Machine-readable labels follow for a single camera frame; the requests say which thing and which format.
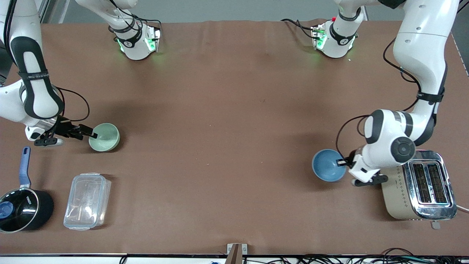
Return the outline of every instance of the plastic container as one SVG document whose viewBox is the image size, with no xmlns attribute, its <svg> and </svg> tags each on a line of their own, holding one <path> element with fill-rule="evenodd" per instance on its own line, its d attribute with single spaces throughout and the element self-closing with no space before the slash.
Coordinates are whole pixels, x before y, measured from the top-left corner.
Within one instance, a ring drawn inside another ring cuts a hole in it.
<svg viewBox="0 0 469 264">
<path fill-rule="evenodd" d="M 63 225 L 72 230 L 89 230 L 104 223 L 111 181 L 99 173 L 75 176 L 68 196 Z"/>
</svg>

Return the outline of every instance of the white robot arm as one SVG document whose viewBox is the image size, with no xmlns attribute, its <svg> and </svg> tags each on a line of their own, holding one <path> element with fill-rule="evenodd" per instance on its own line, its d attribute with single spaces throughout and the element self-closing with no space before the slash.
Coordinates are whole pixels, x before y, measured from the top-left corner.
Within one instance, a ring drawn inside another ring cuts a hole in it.
<svg viewBox="0 0 469 264">
<path fill-rule="evenodd" d="M 0 1 L 0 21 L 4 22 L 0 27 L 0 39 L 21 77 L 21 80 L 0 89 L 0 116 L 26 125 L 27 138 L 41 146 L 63 143 L 46 137 L 46 133 L 78 139 L 91 135 L 91 128 L 73 126 L 70 120 L 60 116 L 64 104 L 56 87 L 51 84 L 45 66 L 35 1 Z"/>
<path fill-rule="evenodd" d="M 350 0 L 348 7 L 371 3 L 367 0 Z M 453 26 L 459 5 L 458 0 L 380 0 L 382 3 L 399 5 L 405 18 L 395 39 L 393 54 L 403 69 L 411 73 L 419 83 L 417 101 L 410 113 L 379 109 L 365 121 L 366 145 L 353 151 L 346 158 L 352 174 L 358 181 L 356 186 L 376 184 L 373 178 L 380 169 L 402 165 L 415 154 L 416 146 L 425 143 L 432 135 L 436 124 L 439 103 L 443 98 L 447 65 L 444 58 L 446 40 Z M 344 21 L 341 16 L 330 28 L 341 32 L 353 41 L 360 15 L 354 21 Z M 325 36 L 320 50 L 327 56 L 341 57 L 351 43 L 340 45 L 331 36 Z"/>
<path fill-rule="evenodd" d="M 149 26 L 135 18 L 128 9 L 138 0 L 76 0 L 103 18 L 116 35 L 121 51 L 131 60 L 141 60 L 157 51 L 160 28 Z"/>
</svg>

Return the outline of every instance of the blue pot handle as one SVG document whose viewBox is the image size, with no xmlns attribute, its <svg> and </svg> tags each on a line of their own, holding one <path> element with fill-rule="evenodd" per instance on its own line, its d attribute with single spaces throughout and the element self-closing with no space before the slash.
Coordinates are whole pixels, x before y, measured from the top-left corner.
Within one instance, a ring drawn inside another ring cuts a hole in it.
<svg viewBox="0 0 469 264">
<path fill-rule="evenodd" d="M 21 153 L 21 162 L 20 162 L 20 187 L 29 188 L 31 186 L 31 180 L 28 175 L 29 167 L 29 157 L 31 154 L 30 147 L 24 147 L 23 152 Z"/>
</svg>

